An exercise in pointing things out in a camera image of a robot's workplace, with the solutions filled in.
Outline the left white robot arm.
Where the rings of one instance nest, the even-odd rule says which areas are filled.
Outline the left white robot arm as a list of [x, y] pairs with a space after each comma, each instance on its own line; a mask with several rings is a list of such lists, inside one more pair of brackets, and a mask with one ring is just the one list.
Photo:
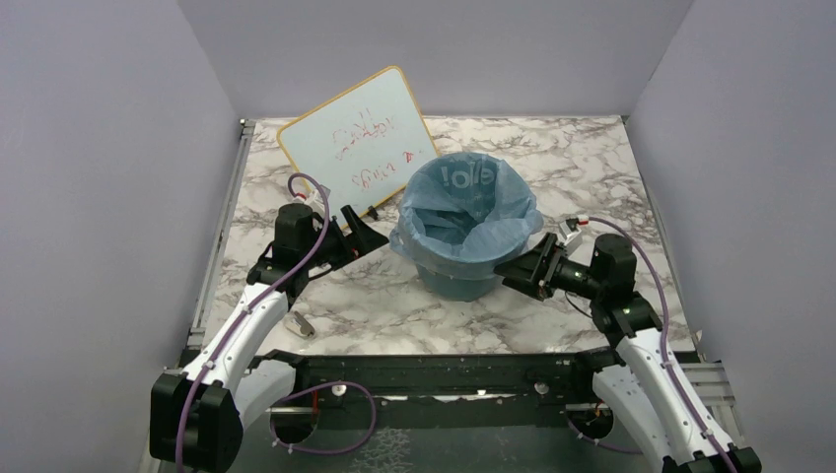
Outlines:
[[318, 266], [340, 269], [387, 245], [388, 239], [341, 208], [348, 228], [329, 210], [293, 202], [275, 219], [274, 237], [255, 265], [234, 312], [215, 337], [178, 372], [164, 372], [151, 391], [149, 453], [204, 472], [226, 472], [245, 430], [281, 399], [302, 402], [310, 379], [287, 362], [251, 367], [258, 348], [290, 311]]

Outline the teal plastic trash bin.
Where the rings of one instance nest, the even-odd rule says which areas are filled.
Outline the teal plastic trash bin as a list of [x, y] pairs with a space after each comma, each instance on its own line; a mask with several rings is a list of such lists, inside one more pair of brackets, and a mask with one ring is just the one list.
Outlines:
[[496, 289], [500, 277], [494, 273], [506, 256], [494, 259], [447, 258], [430, 254], [414, 260], [418, 276], [426, 288], [451, 301], [472, 302]]

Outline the yellow framed whiteboard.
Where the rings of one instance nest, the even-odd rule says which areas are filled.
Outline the yellow framed whiteboard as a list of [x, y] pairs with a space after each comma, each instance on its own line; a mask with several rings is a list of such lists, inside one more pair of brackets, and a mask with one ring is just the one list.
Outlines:
[[412, 90], [389, 66], [292, 120], [276, 140], [293, 168], [328, 191], [345, 228], [346, 205], [364, 216], [403, 189], [439, 153]]

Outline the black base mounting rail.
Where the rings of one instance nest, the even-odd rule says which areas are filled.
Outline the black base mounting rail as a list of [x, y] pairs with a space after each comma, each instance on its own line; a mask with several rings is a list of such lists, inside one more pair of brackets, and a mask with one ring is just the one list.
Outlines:
[[296, 355], [244, 370], [232, 398], [250, 427], [363, 430], [563, 427], [598, 401], [592, 378], [625, 362], [610, 348], [511, 355]]

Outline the blue plastic trash bag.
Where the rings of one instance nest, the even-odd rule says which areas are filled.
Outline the blue plastic trash bag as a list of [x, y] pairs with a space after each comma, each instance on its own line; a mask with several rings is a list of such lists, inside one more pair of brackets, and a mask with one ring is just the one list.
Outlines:
[[482, 279], [519, 254], [543, 217], [525, 180], [505, 161], [453, 153], [409, 179], [390, 247], [434, 273]]

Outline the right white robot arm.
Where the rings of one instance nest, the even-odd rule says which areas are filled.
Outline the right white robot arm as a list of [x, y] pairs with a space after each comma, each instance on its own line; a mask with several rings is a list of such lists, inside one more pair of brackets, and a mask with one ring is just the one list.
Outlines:
[[687, 380], [667, 346], [651, 304], [635, 291], [631, 241], [605, 234], [590, 264], [572, 261], [556, 235], [498, 265], [504, 285], [540, 301], [556, 291], [590, 302], [595, 327], [615, 351], [613, 363], [584, 364], [569, 374], [579, 399], [601, 400], [624, 425], [657, 472], [759, 472], [750, 447], [738, 446]]

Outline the small grey eraser block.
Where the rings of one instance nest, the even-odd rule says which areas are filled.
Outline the small grey eraser block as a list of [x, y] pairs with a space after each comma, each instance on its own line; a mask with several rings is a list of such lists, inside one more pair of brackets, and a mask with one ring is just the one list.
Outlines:
[[307, 339], [315, 336], [315, 328], [297, 311], [292, 311], [285, 317], [285, 326], [301, 338]]

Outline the aluminium table frame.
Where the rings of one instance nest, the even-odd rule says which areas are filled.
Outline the aluminium table frame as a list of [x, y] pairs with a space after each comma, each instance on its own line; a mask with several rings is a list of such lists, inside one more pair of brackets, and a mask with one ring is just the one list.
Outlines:
[[229, 240], [231, 224], [244, 180], [245, 165], [256, 123], [257, 121], [255, 119], [243, 118], [240, 120], [241, 136], [238, 150], [233, 161], [231, 177], [227, 185], [219, 220], [214, 231], [214, 239], [210, 246], [208, 264], [194, 307], [191, 325], [189, 326], [188, 335], [185, 339], [185, 345], [176, 364], [172, 368], [164, 367], [163, 373], [165, 374], [178, 373], [201, 350]]

